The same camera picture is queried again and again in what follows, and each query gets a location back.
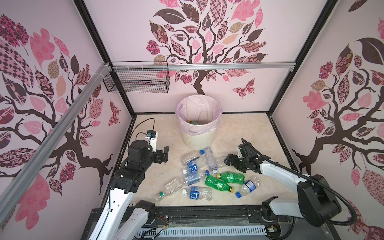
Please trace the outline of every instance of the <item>butterfly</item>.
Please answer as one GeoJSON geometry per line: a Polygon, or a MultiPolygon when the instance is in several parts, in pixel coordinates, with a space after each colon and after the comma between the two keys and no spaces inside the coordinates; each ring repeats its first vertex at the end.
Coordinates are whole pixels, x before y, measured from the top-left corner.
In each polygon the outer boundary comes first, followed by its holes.
{"type": "Polygon", "coordinates": [[[255,84],[255,79],[252,79],[251,81],[249,81],[247,83],[247,85],[245,86],[245,88],[234,88],[232,90],[235,91],[235,93],[238,93],[240,97],[242,97],[244,99],[244,96],[247,94],[247,93],[253,93],[254,94],[254,90],[255,88],[252,87],[253,85],[255,84]]]}
{"type": "Polygon", "coordinates": [[[109,104],[111,105],[111,110],[112,110],[113,115],[109,119],[108,126],[110,126],[112,124],[117,124],[119,122],[118,115],[120,113],[119,108],[115,107],[115,104],[111,100],[109,101],[109,104]]]}

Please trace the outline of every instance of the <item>black frame edge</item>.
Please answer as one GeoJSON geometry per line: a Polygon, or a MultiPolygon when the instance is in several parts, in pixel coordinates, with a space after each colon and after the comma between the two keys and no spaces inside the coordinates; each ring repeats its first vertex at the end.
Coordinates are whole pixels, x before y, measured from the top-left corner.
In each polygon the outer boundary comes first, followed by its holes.
{"type": "Polygon", "coordinates": [[[293,78],[295,77],[298,69],[300,68],[301,64],[303,63],[305,57],[307,56],[309,50],[311,49],[313,43],[315,42],[317,36],[319,35],[321,29],[323,28],[324,24],[326,23],[328,17],[330,16],[331,12],[333,11],[333,8],[335,7],[338,0],[328,0],[325,4],[323,10],[321,11],[315,25],[313,26],[311,33],[308,35],[308,38],[306,39],[303,48],[300,50],[299,55],[297,56],[295,62],[296,65],[293,69],[293,71],[289,72],[287,77],[284,80],[284,83],[281,85],[279,92],[277,93],[275,99],[272,102],[271,107],[269,108],[268,113],[273,114],[273,112],[276,110],[279,102],[283,98],[285,92],[287,91],[289,85],[291,84],[293,78]]]}
{"type": "MultiPolygon", "coordinates": [[[[85,26],[87,27],[88,32],[91,35],[93,42],[95,43],[96,48],[100,53],[102,60],[106,63],[109,63],[110,67],[112,68],[113,64],[112,64],[111,59],[109,58],[109,55],[107,53],[107,49],[105,48],[103,42],[101,41],[100,35],[96,29],[95,24],[93,23],[91,15],[89,14],[89,11],[88,11],[84,1],[83,0],[73,0],[73,2],[75,3],[77,10],[80,13],[80,15],[81,15],[81,17],[85,23],[85,26]]],[[[111,75],[115,81],[115,84],[121,86],[121,82],[120,82],[117,74],[114,71],[111,71],[111,75]]],[[[133,107],[132,107],[131,103],[129,102],[127,94],[122,93],[122,92],[119,92],[119,93],[120,93],[120,96],[121,96],[125,106],[127,107],[129,114],[133,118],[135,116],[135,111],[133,110],[133,107]]]]}

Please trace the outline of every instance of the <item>blue bottle label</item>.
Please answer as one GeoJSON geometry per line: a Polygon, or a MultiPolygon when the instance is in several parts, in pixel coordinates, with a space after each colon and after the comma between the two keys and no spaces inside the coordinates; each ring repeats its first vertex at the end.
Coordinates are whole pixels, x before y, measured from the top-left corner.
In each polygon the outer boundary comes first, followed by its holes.
{"type": "Polygon", "coordinates": [[[245,185],[249,188],[249,191],[251,192],[256,189],[256,186],[253,184],[251,180],[248,180],[248,182],[246,182],[245,185]]]}
{"type": "Polygon", "coordinates": [[[191,172],[197,171],[197,165],[193,160],[190,162],[187,162],[187,167],[189,167],[191,172]]]}
{"type": "Polygon", "coordinates": [[[199,198],[199,187],[191,187],[189,198],[195,200],[199,198]]]}

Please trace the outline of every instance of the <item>pink wall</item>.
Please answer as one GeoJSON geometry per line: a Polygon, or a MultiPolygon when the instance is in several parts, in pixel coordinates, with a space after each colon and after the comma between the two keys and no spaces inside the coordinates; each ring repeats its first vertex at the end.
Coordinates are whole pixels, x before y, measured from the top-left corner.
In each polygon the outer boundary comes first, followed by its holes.
{"type": "MultiPolygon", "coordinates": [[[[1,7],[3,193],[102,60],[72,1],[12,1],[1,7]]],[[[120,96],[102,83],[2,226],[0,238],[79,239],[91,209],[100,205],[129,122],[120,96]]]]}
{"type": "MultiPolygon", "coordinates": [[[[211,54],[212,63],[224,62],[226,58],[237,62],[243,56],[255,54],[257,57],[248,60],[294,61],[324,3],[325,0],[86,1],[113,61],[156,58],[174,64],[210,63],[211,54]],[[206,17],[213,24],[212,31],[203,28],[197,31],[199,23],[206,25],[206,17]],[[248,24],[251,28],[241,38],[248,24]],[[225,34],[215,39],[220,32],[225,34]]],[[[217,98],[223,111],[267,111],[286,74],[287,69],[249,69],[239,74],[200,70],[193,78],[194,71],[172,72],[168,94],[127,95],[136,112],[174,112],[182,98],[196,93],[217,98]]]]}
{"type": "MultiPolygon", "coordinates": [[[[384,2],[354,2],[337,6],[274,119],[300,169],[358,212],[356,224],[335,226],[340,238],[383,239],[384,2]]],[[[350,216],[342,208],[333,220],[350,216]]]]}

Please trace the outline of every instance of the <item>green plastic bottle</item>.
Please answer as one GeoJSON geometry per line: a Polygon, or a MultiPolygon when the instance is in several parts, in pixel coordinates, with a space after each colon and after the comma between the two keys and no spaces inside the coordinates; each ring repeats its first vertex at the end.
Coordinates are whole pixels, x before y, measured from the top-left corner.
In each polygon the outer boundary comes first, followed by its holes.
{"type": "Polygon", "coordinates": [[[212,177],[211,175],[207,176],[207,179],[205,180],[205,184],[208,187],[213,187],[214,189],[217,189],[222,192],[224,191],[233,192],[233,188],[229,186],[226,182],[224,182],[221,179],[212,177]]]}
{"type": "Polygon", "coordinates": [[[221,174],[217,173],[216,177],[227,183],[245,184],[245,181],[244,181],[245,176],[241,173],[233,173],[233,172],[225,172],[221,174]]]}

